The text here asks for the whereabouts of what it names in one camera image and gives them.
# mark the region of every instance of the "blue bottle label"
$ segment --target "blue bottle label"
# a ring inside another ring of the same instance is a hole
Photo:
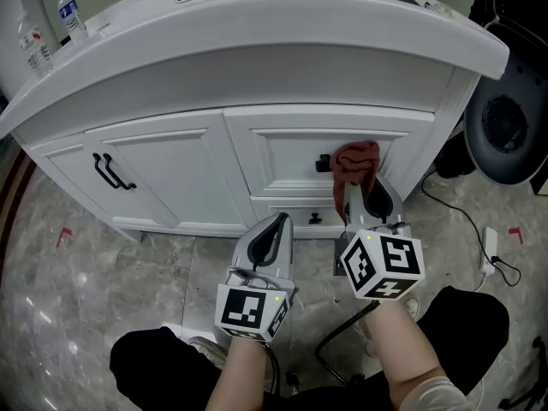
[[[71,0],[67,4],[65,4],[62,8],[59,9],[59,14],[61,15],[61,18],[64,20],[69,15],[71,15],[73,12],[78,10],[78,5],[76,4],[76,0]]]

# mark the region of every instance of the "forearm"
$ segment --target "forearm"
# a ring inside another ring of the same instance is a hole
[[[382,303],[365,320],[397,407],[417,384],[444,375],[432,345],[399,301]]]
[[[255,341],[232,338],[229,356],[206,411],[258,411],[263,405],[266,353]]]

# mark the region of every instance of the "black tripod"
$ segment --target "black tripod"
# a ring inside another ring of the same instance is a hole
[[[503,399],[498,407],[501,409],[512,409],[517,407],[520,403],[524,403],[529,399],[529,403],[525,407],[525,411],[529,411],[535,403],[539,403],[540,400],[546,394],[548,390],[548,365],[546,365],[546,347],[540,337],[536,337],[533,340],[533,348],[539,350],[539,380],[535,383],[533,388],[521,396],[519,399],[515,399],[511,402],[509,399]],[[542,411],[548,411],[548,402],[545,399],[545,405],[542,407]]]

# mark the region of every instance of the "power strip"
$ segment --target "power strip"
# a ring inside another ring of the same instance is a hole
[[[497,255],[497,244],[498,232],[490,227],[485,227],[483,229],[483,247],[489,259]],[[495,267],[487,260],[487,257],[481,252],[479,267],[487,276],[490,276],[495,273]]]

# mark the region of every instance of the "plastic water bottle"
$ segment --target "plastic water bottle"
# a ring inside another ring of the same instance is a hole
[[[23,12],[17,17],[19,30],[19,45],[25,54],[25,58],[38,77],[44,76],[51,71],[51,54],[48,46],[45,45],[42,33],[38,26],[32,26],[27,19],[27,12]]]
[[[70,39],[76,45],[81,44],[87,38],[86,24],[80,18],[80,11],[76,0],[58,0],[57,7]]]

